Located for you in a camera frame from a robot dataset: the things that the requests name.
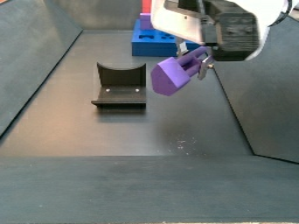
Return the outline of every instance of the purple block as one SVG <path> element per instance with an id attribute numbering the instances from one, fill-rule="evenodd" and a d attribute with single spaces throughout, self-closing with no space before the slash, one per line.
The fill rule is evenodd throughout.
<path id="1" fill-rule="evenodd" d="M 154 30 L 151 13 L 140 13 L 140 30 Z"/>
<path id="2" fill-rule="evenodd" d="M 160 95 L 172 95 L 191 80 L 175 58 L 160 62 L 152 71 L 154 91 Z"/>
<path id="3" fill-rule="evenodd" d="M 202 59 L 198 57 L 207 52 L 202 46 L 179 59 L 170 58 L 154 68 L 154 91 L 160 95 L 172 95 L 190 82 L 191 77 L 200 71 Z"/>

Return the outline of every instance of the dark gray surface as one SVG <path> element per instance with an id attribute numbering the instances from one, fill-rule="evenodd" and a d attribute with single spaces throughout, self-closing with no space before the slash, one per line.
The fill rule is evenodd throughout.
<path id="1" fill-rule="evenodd" d="M 84 30 L 133 30 L 141 0 L 52 0 Z"/>
<path id="2" fill-rule="evenodd" d="M 298 222 L 298 173 L 252 156 L 5 157 L 0 222 Z"/>
<path id="3" fill-rule="evenodd" d="M 251 61 L 216 63 L 216 72 L 254 152 L 299 163 L 299 23 L 271 28 Z"/>
<path id="4" fill-rule="evenodd" d="M 131 56 L 131 31 L 84 32 L 0 142 L 0 156 L 251 155 L 212 71 L 172 97 L 152 90 L 164 58 Z M 96 64 L 147 64 L 144 113 L 99 113 Z"/>
<path id="5" fill-rule="evenodd" d="M 0 7 L 0 135 L 71 47 L 81 29 L 52 1 Z"/>

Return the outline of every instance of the gray wall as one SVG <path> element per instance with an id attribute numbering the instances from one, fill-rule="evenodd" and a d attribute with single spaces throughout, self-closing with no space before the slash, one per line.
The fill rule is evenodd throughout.
<path id="1" fill-rule="evenodd" d="M 85 30 L 133 30 L 141 0 L 52 0 Z"/>
<path id="2" fill-rule="evenodd" d="M 215 64 L 231 106 L 258 155 L 299 163 L 299 22 L 271 28 L 262 53 Z"/>
<path id="3" fill-rule="evenodd" d="M 0 5 L 0 136 L 80 32 L 49 0 Z"/>

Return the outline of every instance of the blue toy brick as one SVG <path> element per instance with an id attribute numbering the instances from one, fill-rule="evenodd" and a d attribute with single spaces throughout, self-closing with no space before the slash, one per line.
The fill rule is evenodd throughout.
<path id="1" fill-rule="evenodd" d="M 200 45 L 186 41 L 188 50 L 196 49 Z M 132 55 L 152 57 L 176 56 L 175 36 L 158 30 L 141 30 L 140 19 L 135 21 L 132 36 Z"/>

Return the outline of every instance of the black bracket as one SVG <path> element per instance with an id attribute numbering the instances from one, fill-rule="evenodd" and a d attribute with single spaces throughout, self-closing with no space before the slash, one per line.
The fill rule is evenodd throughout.
<path id="1" fill-rule="evenodd" d="M 145 108 L 145 64 L 115 69 L 97 63 L 100 90 L 91 103 L 101 109 Z"/>

